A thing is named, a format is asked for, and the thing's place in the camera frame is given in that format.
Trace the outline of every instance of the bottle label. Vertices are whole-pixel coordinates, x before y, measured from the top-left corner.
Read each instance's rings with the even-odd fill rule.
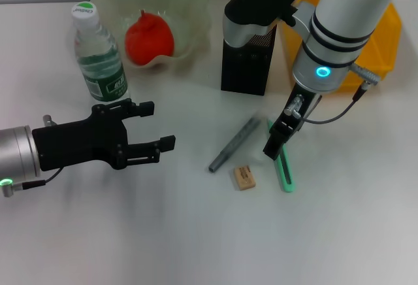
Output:
[[[83,75],[90,94],[99,101],[111,102],[123,96],[128,89],[123,66],[112,76],[106,78],[90,78]]]

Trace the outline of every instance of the blue indicator light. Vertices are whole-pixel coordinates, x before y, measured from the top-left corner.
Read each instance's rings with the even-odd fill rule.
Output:
[[[331,70],[328,67],[318,67],[316,69],[316,74],[320,77],[328,77],[331,74]]]

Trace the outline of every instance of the red fruit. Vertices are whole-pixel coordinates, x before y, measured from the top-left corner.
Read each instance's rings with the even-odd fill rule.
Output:
[[[160,16],[141,10],[141,17],[125,36],[125,50],[138,65],[146,65],[158,55],[171,56],[174,38],[169,25]]]

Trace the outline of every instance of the cable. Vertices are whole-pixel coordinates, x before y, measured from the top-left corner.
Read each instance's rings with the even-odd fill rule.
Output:
[[[316,120],[309,120],[307,118],[301,118],[301,120],[303,120],[304,122],[307,122],[309,124],[316,124],[316,125],[322,125],[322,124],[328,124],[328,123],[332,123],[335,122],[336,120],[339,120],[341,117],[343,117],[344,115],[347,114],[347,112],[353,107],[353,105],[356,103],[357,101],[353,101],[350,103],[350,105],[338,116],[335,116],[334,118],[331,118],[330,120],[323,120],[323,121],[316,121]]]
[[[53,174],[50,178],[48,178],[47,180],[45,180],[45,184],[49,183],[51,180],[53,180],[56,176],[58,176],[58,174],[60,174],[60,172],[62,172],[64,168],[60,168],[58,171],[55,172],[55,174]]]

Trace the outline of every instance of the bottle cap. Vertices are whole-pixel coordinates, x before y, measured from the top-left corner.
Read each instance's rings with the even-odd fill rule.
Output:
[[[89,30],[96,27],[100,22],[99,13],[93,3],[81,2],[71,9],[74,25],[79,30]]]

